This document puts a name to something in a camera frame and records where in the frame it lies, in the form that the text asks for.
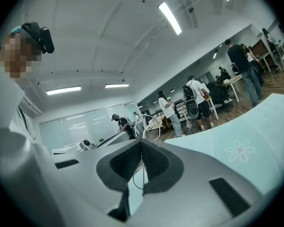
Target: long hair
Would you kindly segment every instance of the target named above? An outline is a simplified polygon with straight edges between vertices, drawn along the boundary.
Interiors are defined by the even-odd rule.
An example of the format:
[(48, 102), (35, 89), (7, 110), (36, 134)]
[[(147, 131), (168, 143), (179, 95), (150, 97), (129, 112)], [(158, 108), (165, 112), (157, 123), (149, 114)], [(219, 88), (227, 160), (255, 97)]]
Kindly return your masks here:
[(242, 48), (243, 48), (243, 46), (245, 47), (246, 52), (249, 53), (250, 52), (249, 48), (245, 44), (241, 44)]
[(262, 28), (262, 31), (263, 31), (263, 34), (265, 35), (266, 39), (268, 39), (269, 32), (265, 28)]
[(164, 98), (164, 99), (168, 102), (168, 100), (167, 100), (167, 98), (165, 97), (163, 91), (159, 91), (159, 92), (158, 92), (158, 98), (160, 98), (160, 97)]

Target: black pants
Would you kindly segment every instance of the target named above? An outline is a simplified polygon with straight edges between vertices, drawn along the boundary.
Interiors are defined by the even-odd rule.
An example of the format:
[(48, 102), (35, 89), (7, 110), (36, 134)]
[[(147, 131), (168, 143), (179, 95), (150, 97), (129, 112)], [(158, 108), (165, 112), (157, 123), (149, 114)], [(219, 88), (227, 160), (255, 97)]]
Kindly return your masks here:
[(264, 80), (261, 76), (261, 73), (257, 67), (257, 63), (255, 61), (251, 61), (250, 62), (250, 66), (252, 67), (252, 69), (254, 70), (256, 76), (257, 76), (257, 79), (259, 80), (259, 83), (260, 83), (260, 86), (262, 87), (264, 85)]

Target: black shirt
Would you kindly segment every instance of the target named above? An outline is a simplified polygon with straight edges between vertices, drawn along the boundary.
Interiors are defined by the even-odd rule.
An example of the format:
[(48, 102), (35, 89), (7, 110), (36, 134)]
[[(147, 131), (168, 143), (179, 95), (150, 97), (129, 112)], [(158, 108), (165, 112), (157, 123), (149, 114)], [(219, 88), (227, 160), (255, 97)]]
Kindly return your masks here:
[[(123, 126), (124, 126), (125, 124), (127, 124), (127, 123), (128, 123), (128, 122), (127, 122), (126, 118), (120, 117), (120, 119), (119, 119), (119, 128), (122, 129)], [(126, 130), (131, 136), (134, 135), (134, 132), (133, 132), (132, 128), (131, 128), (129, 125), (126, 126), (125, 130)]]
[(229, 48), (227, 54), (231, 62), (236, 63), (240, 72), (244, 72), (250, 69), (250, 64), (245, 56), (246, 53), (238, 44), (235, 44), (231, 48)]

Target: flower decal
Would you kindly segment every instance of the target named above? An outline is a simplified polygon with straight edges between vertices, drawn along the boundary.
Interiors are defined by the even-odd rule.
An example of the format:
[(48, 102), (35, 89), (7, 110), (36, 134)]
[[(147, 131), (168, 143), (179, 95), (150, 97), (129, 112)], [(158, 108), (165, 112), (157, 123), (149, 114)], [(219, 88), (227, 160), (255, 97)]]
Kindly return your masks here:
[(256, 151), (256, 149), (252, 146), (249, 146), (249, 144), (249, 140), (244, 140), (242, 143), (238, 140), (235, 140), (233, 142), (234, 147), (225, 149), (226, 152), (230, 152), (228, 160), (235, 161), (237, 158), (239, 158), (239, 160), (243, 163), (248, 162), (248, 154)]

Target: wooden floor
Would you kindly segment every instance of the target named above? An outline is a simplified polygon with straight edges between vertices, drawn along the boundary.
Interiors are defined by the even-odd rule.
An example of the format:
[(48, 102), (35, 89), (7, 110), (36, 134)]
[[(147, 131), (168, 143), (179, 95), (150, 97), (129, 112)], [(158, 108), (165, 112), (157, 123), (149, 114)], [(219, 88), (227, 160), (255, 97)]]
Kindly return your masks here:
[[(267, 98), (272, 93), (278, 93), (278, 94), (284, 94), (284, 71), (280, 72), (278, 71), (277, 74), (275, 74), (275, 70), (272, 69), (272, 73), (270, 74), (269, 71), (266, 71), (264, 75), (262, 75), (263, 80), (265, 82), (265, 86), (262, 87), (262, 94), (263, 99), (259, 102), (261, 103), (265, 98)], [(230, 94), (230, 98), (233, 99), (233, 107), (229, 107), (229, 112), (227, 112), (225, 109), (217, 109), (217, 113), (219, 116), (219, 120), (216, 120), (214, 113), (212, 113), (212, 116), (214, 118), (214, 124), (216, 127), (219, 127), (220, 125), (227, 123), (242, 114), (246, 113), (248, 110), (252, 108), (251, 101), (248, 95), (248, 92), (246, 90), (244, 79), (240, 79), (237, 82), (237, 85), (239, 87), (240, 93), (238, 93), (238, 97), (240, 102), (238, 103), (235, 95), (233, 93)], [(204, 127), (208, 130), (210, 129), (209, 122), (203, 118)], [(190, 134), (196, 134), (199, 133), (199, 127), (197, 125), (196, 120), (191, 121), (191, 124), (193, 126), (192, 130), (188, 127), (187, 123), (185, 121), (181, 122), (182, 130), (185, 135)], [(159, 130), (150, 131), (147, 135), (148, 139), (156, 139), (159, 135)], [(160, 138), (158, 140), (165, 141), (167, 139), (175, 138), (175, 132), (172, 129), (165, 132), (164, 134), (161, 134)]]

